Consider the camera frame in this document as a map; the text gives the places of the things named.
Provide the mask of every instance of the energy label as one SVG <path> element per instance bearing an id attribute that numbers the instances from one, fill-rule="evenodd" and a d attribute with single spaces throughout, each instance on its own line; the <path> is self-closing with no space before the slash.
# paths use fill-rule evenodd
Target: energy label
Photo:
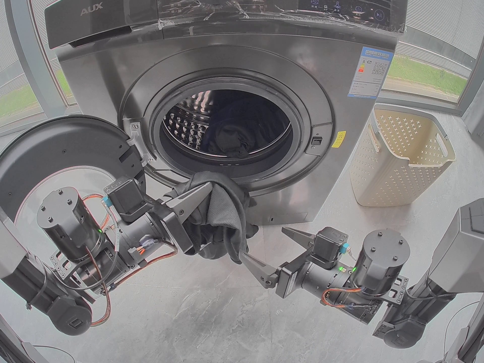
<path id="1" fill-rule="evenodd" d="M 363 47 L 348 97 L 377 98 L 393 55 L 393 52 Z"/>

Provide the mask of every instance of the qr code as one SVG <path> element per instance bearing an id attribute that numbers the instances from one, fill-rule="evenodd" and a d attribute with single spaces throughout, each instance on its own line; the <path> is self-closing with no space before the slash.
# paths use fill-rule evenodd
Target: qr code
<path id="1" fill-rule="evenodd" d="M 388 64 L 382 64 L 380 62 L 375 62 L 375 64 L 373 65 L 373 70 L 372 70 L 372 74 L 375 74 L 377 76 L 384 76 L 385 75 L 385 71 L 387 70 L 387 66 Z"/>

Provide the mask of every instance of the yellow sticker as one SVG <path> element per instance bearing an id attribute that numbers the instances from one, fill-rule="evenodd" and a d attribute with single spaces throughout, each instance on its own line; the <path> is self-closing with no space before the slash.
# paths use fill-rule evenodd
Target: yellow sticker
<path id="1" fill-rule="evenodd" d="M 345 139 L 345 136 L 346 136 L 346 130 L 342 130 L 338 132 L 338 135 L 336 136 L 336 140 L 333 143 L 333 145 L 331 145 L 331 148 L 339 148 L 341 143 Z"/>

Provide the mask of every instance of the grass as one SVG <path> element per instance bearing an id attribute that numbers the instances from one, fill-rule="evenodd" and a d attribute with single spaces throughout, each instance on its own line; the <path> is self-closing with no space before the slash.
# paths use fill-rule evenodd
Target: grass
<path id="1" fill-rule="evenodd" d="M 408 57 L 395 55 L 388 71 L 390 78 L 404 79 L 432 86 L 444 93 L 460 95 L 467 80 L 444 69 L 423 64 Z"/>
<path id="2" fill-rule="evenodd" d="M 62 70 L 56 71 L 57 80 L 64 94 L 72 96 L 72 91 Z M 432 67 L 405 56 L 395 55 L 388 71 L 390 78 L 403 79 L 421 85 L 434 87 L 444 93 L 460 95 L 467 80 L 446 70 Z M 0 118 L 14 115 L 37 104 L 29 84 L 0 97 Z"/>
<path id="3" fill-rule="evenodd" d="M 62 70 L 57 70 L 56 76 L 66 97 L 71 96 L 72 91 Z M 14 115 L 30 107 L 35 107 L 37 103 L 32 88 L 26 84 L 0 97 L 0 117 Z"/>

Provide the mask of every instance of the blue connector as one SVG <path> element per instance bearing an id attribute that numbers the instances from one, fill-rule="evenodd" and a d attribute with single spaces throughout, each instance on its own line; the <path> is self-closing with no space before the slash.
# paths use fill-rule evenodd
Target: blue connector
<path id="1" fill-rule="evenodd" d="M 107 207 L 111 207 L 113 205 L 111 199 L 109 199 L 109 197 L 103 197 L 103 202 L 106 203 L 106 206 Z"/>
<path id="2" fill-rule="evenodd" d="M 343 246 L 341 246 L 339 248 L 339 252 L 341 254 L 346 254 L 348 252 L 348 247 L 349 247 L 349 244 L 348 243 L 344 244 Z"/>

